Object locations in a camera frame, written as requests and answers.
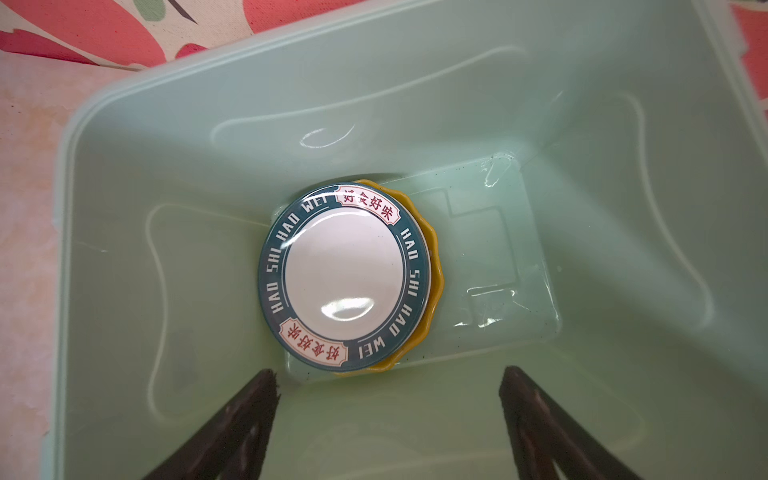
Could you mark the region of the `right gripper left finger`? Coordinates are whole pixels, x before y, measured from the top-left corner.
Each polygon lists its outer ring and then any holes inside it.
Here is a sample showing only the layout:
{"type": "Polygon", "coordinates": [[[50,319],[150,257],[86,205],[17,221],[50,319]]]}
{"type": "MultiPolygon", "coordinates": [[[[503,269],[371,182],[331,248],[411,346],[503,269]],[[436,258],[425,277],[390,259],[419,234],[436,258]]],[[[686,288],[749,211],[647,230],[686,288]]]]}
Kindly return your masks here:
{"type": "Polygon", "coordinates": [[[259,371],[148,479],[258,479],[280,395],[276,373],[259,371]]]}

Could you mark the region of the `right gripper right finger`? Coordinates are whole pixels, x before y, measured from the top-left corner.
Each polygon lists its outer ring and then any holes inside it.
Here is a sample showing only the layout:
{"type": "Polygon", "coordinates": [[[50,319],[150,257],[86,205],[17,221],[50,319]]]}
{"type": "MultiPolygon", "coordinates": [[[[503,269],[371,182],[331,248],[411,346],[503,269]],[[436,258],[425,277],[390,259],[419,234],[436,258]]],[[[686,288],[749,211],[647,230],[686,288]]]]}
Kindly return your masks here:
{"type": "Polygon", "coordinates": [[[505,368],[499,397],[520,479],[639,477],[521,368],[505,368]]]}

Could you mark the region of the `green rim plate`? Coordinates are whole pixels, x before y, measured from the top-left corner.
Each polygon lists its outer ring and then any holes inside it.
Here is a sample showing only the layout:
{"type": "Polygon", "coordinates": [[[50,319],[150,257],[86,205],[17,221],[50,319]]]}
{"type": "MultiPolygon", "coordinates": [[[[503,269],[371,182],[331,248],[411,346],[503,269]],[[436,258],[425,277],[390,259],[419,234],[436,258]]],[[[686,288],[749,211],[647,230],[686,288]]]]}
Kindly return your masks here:
{"type": "Polygon", "coordinates": [[[424,314],[430,255],[419,225],[387,194],[328,184],[273,222],[257,269],[265,321],[282,347],[320,370],[375,365],[424,314]]]}

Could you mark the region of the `yellow polka dot plate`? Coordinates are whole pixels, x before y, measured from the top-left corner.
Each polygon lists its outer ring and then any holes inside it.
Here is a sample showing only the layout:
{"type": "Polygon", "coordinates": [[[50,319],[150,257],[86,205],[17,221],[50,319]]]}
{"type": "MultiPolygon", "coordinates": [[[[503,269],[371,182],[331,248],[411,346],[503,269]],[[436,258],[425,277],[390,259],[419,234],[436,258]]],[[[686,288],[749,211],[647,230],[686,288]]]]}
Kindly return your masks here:
{"type": "Polygon", "coordinates": [[[445,277],[440,259],[438,234],[434,227],[419,212],[413,200],[408,195],[401,191],[387,188],[369,179],[359,179],[352,182],[344,182],[343,185],[362,185],[364,188],[369,190],[387,194],[399,202],[411,214],[411,216],[414,218],[414,221],[420,227],[430,255],[431,272],[431,285],[425,311],[419,321],[419,324],[416,326],[409,339],[392,355],[376,363],[375,365],[357,371],[336,373],[337,377],[346,378],[364,375],[367,373],[383,373],[389,371],[428,337],[437,306],[444,292],[445,277]]]}

